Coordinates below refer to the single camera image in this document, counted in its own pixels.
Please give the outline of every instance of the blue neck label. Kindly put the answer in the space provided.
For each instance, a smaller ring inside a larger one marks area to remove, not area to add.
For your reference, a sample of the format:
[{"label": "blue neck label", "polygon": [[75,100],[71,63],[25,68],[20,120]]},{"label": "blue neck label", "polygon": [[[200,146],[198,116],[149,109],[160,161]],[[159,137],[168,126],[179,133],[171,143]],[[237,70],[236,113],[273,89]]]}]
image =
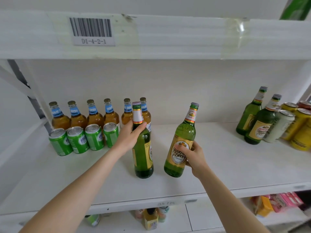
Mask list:
[{"label": "blue neck label", "polygon": [[147,111],[147,104],[146,103],[142,103],[142,111]]},{"label": "blue neck label", "polygon": [[59,107],[53,108],[52,114],[53,114],[53,117],[59,117],[60,115],[63,115]]},{"label": "blue neck label", "polygon": [[95,105],[89,106],[89,114],[96,114],[96,113],[98,113],[96,106]]},{"label": "blue neck label", "polygon": [[114,111],[112,105],[105,105],[105,111],[106,113],[112,113]]},{"label": "blue neck label", "polygon": [[131,105],[124,105],[124,112],[132,112],[132,106]]},{"label": "blue neck label", "polygon": [[75,106],[75,107],[70,107],[70,113],[72,116],[75,116],[75,115],[79,115],[80,111],[79,111],[78,107]]}]

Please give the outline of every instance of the person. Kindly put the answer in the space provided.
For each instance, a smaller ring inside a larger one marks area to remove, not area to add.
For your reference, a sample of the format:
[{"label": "person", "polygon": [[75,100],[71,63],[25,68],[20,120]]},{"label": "person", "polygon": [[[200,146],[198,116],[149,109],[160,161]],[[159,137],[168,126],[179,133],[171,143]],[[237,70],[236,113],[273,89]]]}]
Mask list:
[{"label": "person", "polygon": [[[20,233],[75,232],[113,166],[134,147],[138,135],[146,127],[146,122],[134,131],[132,127],[133,123],[128,122],[122,128],[115,145],[38,211]],[[186,155],[187,165],[192,168],[193,175],[201,181],[226,232],[269,232],[209,168],[198,143],[194,141],[192,147],[193,150],[182,145],[175,148]]]}]

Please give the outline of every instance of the forearm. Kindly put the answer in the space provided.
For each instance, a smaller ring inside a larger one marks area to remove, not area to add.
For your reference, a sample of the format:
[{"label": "forearm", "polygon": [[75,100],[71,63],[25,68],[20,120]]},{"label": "forearm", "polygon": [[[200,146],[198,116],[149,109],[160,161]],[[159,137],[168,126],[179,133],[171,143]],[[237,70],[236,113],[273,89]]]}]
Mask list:
[{"label": "forearm", "polygon": [[117,148],[109,150],[48,202],[21,232],[75,232],[122,152]]},{"label": "forearm", "polygon": [[227,233],[269,232],[207,165],[200,171],[199,180],[204,186]]}]

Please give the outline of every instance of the hand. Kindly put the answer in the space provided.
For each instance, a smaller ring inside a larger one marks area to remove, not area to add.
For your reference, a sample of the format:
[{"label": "hand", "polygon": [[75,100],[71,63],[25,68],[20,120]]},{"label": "hand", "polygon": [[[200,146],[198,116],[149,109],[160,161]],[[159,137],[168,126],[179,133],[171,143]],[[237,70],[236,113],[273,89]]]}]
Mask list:
[{"label": "hand", "polygon": [[133,120],[131,119],[124,127],[121,129],[116,143],[113,145],[113,149],[120,149],[122,155],[127,151],[132,149],[137,142],[139,134],[146,128],[147,123],[143,122],[134,131]]},{"label": "hand", "polygon": [[183,152],[187,157],[186,165],[192,168],[192,173],[195,177],[199,178],[201,172],[204,168],[208,167],[203,150],[199,144],[194,141],[192,145],[192,150],[187,149],[183,145],[175,145],[175,149]]}]

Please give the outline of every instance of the person's right arm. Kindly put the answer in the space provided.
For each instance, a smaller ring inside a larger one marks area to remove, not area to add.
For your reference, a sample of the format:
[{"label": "person's right arm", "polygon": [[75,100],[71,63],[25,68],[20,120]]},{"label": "person's right arm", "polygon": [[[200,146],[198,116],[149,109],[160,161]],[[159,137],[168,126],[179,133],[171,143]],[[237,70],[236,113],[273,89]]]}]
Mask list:
[{"label": "person's right arm", "polygon": [[207,165],[202,148],[193,142],[194,150],[182,145],[175,148],[187,157],[187,165],[202,183],[227,233],[269,233],[265,226],[231,193]]}]

